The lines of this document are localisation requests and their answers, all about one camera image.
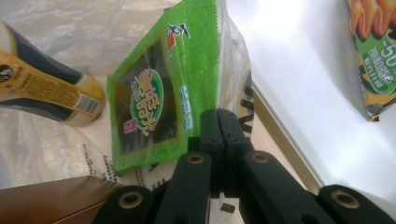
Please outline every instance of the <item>bottle label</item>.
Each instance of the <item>bottle label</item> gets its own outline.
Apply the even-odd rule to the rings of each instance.
[[[28,98],[95,116],[101,101],[57,77],[0,50],[0,101]]]

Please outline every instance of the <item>green snack package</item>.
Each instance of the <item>green snack package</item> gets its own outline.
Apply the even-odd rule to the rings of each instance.
[[[216,1],[184,0],[165,10],[108,78],[118,175],[175,160],[199,136],[200,114],[219,107],[220,42]]]

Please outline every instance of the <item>white table surface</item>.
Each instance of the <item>white table surface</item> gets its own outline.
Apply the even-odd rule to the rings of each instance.
[[[396,218],[396,105],[366,121],[347,1],[227,3],[257,91],[319,184],[357,189]]]

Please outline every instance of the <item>yellow bottle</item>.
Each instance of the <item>yellow bottle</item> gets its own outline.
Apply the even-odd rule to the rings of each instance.
[[[0,106],[81,126],[104,104],[99,82],[44,55],[0,21]]]

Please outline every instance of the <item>plastic bag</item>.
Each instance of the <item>plastic bag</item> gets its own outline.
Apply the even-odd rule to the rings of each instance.
[[[0,19],[58,62],[89,73],[103,87],[107,76],[161,17],[178,1],[165,0],[26,0],[1,3]],[[252,102],[249,61],[242,36],[221,7],[220,69],[229,73],[228,91],[219,89],[227,106],[236,111],[251,132]],[[0,189],[83,175],[122,184],[156,188],[172,176],[176,162],[163,162],[114,175],[111,156],[109,106],[101,118],[84,127],[68,127],[32,114],[0,108]]]

